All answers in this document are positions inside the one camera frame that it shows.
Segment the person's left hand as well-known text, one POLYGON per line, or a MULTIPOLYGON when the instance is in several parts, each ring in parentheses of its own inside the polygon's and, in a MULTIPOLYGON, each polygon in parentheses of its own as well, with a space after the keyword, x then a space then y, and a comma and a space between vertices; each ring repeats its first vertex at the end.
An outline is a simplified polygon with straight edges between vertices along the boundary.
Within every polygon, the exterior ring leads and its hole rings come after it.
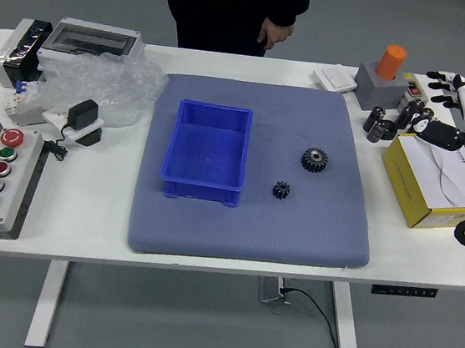
POLYGON ((284 42, 291 34, 295 27, 290 25, 278 26, 274 24, 269 18, 266 18, 261 24, 260 34, 257 41, 259 43, 265 42, 264 50, 271 50, 277 43, 284 42))

